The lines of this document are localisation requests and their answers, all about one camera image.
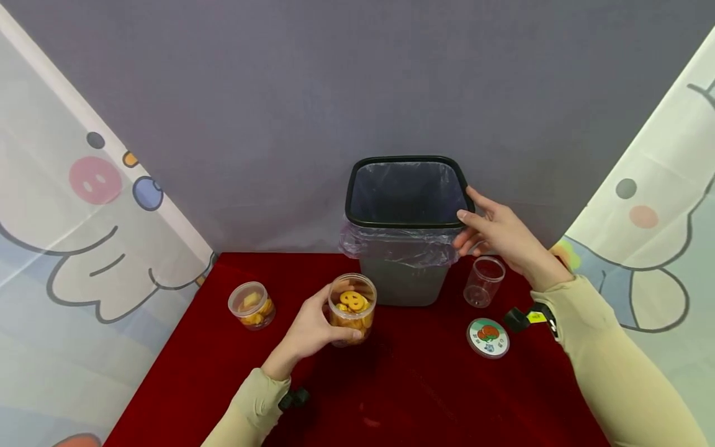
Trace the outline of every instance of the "clear plastic cup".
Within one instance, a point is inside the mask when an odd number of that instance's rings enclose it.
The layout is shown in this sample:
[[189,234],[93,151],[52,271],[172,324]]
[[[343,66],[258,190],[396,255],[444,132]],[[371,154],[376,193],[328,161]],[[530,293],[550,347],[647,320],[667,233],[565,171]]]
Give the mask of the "clear plastic cup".
[[248,330],[265,328],[275,317],[273,300],[263,284],[252,281],[231,292],[228,308]]
[[464,299],[475,308],[485,308],[491,304],[506,269],[495,257],[480,256],[474,261],[464,287]]
[[332,344],[339,348],[359,345],[368,339],[373,328],[378,291],[367,277],[358,273],[338,276],[330,285],[330,324],[358,329],[363,336],[358,340],[339,340]]

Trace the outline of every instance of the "trash can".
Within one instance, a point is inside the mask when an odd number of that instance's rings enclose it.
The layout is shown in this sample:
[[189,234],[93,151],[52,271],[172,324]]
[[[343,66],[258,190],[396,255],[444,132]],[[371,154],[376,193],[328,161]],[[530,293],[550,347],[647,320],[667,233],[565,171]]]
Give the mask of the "trash can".
[[360,260],[381,305],[426,306],[437,300],[452,241],[474,212],[459,165],[437,156],[373,157],[352,169],[340,250]]

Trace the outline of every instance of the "red velvet tablecloth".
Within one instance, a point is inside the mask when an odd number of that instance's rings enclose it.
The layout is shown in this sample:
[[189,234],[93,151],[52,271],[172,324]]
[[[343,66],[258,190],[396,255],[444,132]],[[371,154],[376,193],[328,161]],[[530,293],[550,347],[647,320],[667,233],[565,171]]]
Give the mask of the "red velvet tablecloth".
[[[293,385],[311,399],[288,410],[265,445],[607,445],[546,325],[510,333],[511,348],[498,360],[470,348],[471,320],[501,321],[532,302],[525,280],[508,271],[491,306],[472,308],[462,298],[469,268],[466,258],[450,269],[434,305],[378,306],[363,345],[327,346],[302,361]],[[342,255],[221,255],[105,446],[201,444],[301,302],[357,271],[358,262]],[[277,308],[273,323],[255,333],[227,308],[231,291],[251,280],[266,286]]]

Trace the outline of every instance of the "cartoon drawing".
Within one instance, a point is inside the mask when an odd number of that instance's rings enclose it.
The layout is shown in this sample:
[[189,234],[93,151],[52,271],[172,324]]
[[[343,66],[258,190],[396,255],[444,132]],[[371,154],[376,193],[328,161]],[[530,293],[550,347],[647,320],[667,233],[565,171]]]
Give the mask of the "cartoon drawing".
[[499,338],[499,330],[494,326],[486,325],[477,332],[477,336],[484,341],[492,341]]
[[666,266],[687,250],[691,213],[715,173],[715,82],[678,85],[552,249],[594,284],[623,327],[642,332],[687,316],[687,290]]
[[112,323],[159,289],[193,283],[211,251],[203,241],[190,248],[165,220],[162,189],[96,115],[73,113],[5,50],[13,69],[0,72],[0,85],[10,86],[0,90],[0,235],[61,258],[49,297],[93,305],[99,321]]

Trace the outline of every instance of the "gray backdrop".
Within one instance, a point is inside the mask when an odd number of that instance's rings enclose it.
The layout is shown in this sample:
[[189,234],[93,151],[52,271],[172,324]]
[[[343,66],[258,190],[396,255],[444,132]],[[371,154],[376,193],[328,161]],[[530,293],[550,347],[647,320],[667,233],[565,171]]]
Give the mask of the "gray backdrop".
[[221,251],[335,251],[363,157],[444,154],[560,237],[712,0],[2,0]]

